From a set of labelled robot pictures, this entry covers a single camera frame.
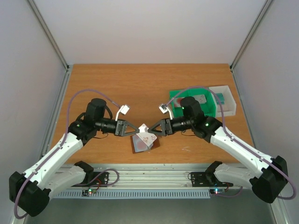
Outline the brown leather card holder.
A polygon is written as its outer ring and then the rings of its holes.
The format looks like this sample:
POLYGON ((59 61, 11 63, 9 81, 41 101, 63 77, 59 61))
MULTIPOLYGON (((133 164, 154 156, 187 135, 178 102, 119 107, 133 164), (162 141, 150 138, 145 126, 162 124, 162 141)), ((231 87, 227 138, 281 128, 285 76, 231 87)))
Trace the brown leather card holder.
POLYGON ((137 153, 142 153, 142 152, 147 152, 152 149, 160 147, 160 142, 159 139, 156 139, 153 144, 150 146, 147 146, 141 138, 139 138, 137 135, 132 135, 130 136, 130 142, 131 142, 131 147, 132 147, 132 153, 137 154, 137 153))

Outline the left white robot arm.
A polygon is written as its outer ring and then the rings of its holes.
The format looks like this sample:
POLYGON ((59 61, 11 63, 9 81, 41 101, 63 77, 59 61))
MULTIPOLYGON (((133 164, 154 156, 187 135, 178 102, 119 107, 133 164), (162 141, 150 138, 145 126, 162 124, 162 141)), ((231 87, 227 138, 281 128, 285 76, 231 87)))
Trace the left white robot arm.
POLYGON ((105 100, 92 99, 86 111, 66 126, 62 138, 44 157, 24 172, 15 171, 9 177, 9 199, 14 203, 16 219, 39 215, 53 196, 68 187, 93 183, 93 168, 82 161, 69 171, 54 175, 98 131, 118 137, 139 133, 139 129, 128 121, 113 116, 105 100))

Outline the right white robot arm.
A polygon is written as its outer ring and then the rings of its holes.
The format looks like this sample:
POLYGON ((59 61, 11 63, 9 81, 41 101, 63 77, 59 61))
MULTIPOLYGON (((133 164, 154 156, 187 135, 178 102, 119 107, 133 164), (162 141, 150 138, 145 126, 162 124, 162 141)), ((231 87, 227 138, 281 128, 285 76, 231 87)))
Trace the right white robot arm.
POLYGON ((211 143, 237 159, 244 168, 234 168, 215 161, 206 169, 206 179, 211 185, 228 182, 251 189, 266 203, 273 203, 287 185, 288 169, 284 158, 276 158, 258 151, 235 136, 222 122, 206 116, 194 97, 180 101, 183 116, 162 119, 148 129, 149 133, 168 136, 190 129, 200 139, 211 143))

